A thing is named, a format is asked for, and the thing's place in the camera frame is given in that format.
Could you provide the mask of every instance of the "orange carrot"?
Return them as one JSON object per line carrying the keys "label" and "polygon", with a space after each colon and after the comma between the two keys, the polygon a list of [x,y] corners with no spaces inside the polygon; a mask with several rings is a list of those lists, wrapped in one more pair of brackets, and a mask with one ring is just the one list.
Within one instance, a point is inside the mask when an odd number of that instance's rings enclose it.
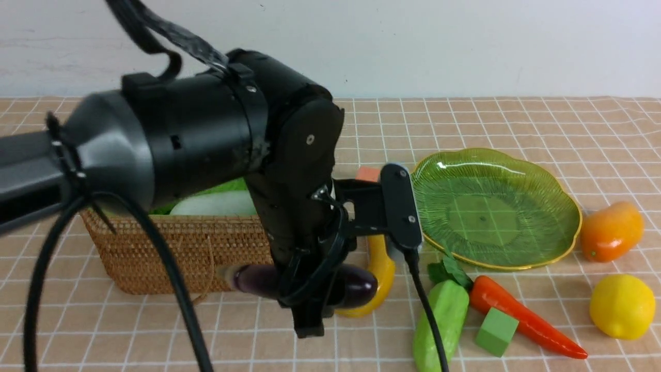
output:
{"label": "orange carrot", "polygon": [[574,359],[586,359],[588,353],[540,316],[517,301],[505,288],[490,277],[475,279],[470,291],[471,307],[486,315],[496,308],[519,321],[517,331],[541,347]]}

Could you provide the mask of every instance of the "green block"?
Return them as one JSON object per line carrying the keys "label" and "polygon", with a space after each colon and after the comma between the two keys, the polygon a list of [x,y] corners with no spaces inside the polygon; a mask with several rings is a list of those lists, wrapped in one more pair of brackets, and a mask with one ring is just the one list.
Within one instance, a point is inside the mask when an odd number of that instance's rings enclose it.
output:
{"label": "green block", "polygon": [[496,357],[502,357],[512,342],[519,321],[491,308],[475,337],[475,343]]}

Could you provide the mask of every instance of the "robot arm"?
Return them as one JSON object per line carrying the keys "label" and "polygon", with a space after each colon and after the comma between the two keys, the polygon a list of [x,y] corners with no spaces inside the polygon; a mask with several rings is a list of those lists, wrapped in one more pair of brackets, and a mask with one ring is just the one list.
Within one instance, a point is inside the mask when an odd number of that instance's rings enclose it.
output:
{"label": "robot arm", "polygon": [[[344,111],[324,87],[259,52],[224,56],[137,0],[107,2],[136,44],[170,56],[166,72],[125,75],[121,89],[85,97],[64,126],[49,114],[47,131],[0,138],[0,234],[61,213],[28,294],[27,371],[36,370],[36,313],[52,236],[84,205],[102,216],[129,212],[150,235],[204,371],[211,363],[188,293],[145,210],[243,177],[270,240],[278,302],[291,309],[300,338],[322,336],[323,318],[344,304],[349,278],[340,268],[358,236],[386,235],[416,272],[422,232],[408,171],[387,164],[378,183],[333,179]],[[210,69],[177,79],[180,57],[145,24]],[[445,359],[442,347],[439,355]]]}

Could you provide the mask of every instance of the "eggplant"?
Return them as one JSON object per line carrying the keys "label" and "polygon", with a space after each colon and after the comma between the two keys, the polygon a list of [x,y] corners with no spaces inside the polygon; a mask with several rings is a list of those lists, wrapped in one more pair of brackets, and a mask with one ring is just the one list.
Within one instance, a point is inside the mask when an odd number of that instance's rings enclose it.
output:
{"label": "eggplant", "polygon": [[[266,299],[278,299],[280,275],[273,265],[234,265],[219,267],[217,276],[229,283],[234,291],[250,293]],[[364,306],[372,300],[378,281],[372,273],[354,265],[338,268],[336,284],[344,287],[343,296],[335,308],[349,309]]]}

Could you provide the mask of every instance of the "table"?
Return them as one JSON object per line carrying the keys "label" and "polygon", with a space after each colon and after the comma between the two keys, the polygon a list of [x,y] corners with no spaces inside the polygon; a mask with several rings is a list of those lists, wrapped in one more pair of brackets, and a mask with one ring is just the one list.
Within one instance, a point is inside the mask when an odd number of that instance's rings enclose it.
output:
{"label": "table", "polygon": [[[0,135],[43,129],[78,98],[0,99]],[[346,125],[337,144],[336,177],[359,165],[416,162],[439,150],[487,147],[535,162],[558,177],[585,210],[628,200],[644,211],[642,242],[615,263],[580,254],[540,269],[490,274],[521,301],[575,339],[587,361],[550,355],[515,336],[503,358],[473,338],[481,316],[469,313],[452,371],[661,371],[661,318],[640,340],[618,342],[591,324],[591,288],[609,273],[632,273],[661,296],[661,101],[620,97],[475,97],[338,99]],[[21,371],[21,319],[32,266],[51,220],[0,238],[0,369]],[[422,253],[421,268],[436,261]],[[365,265],[365,242],[350,261]],[[323,338],[297,340],[290,314],[272,301],[212,294],[197,307],[218,371],[414,371],[413,327],[420,305],[402,267],[387,302],[361,319],[331,318]],[[424,275],[427,289],[431,282]],[[108,279],[80,218],[59,247],[40,316],[43,371],[196,371],[172,296],[134,297]]]}

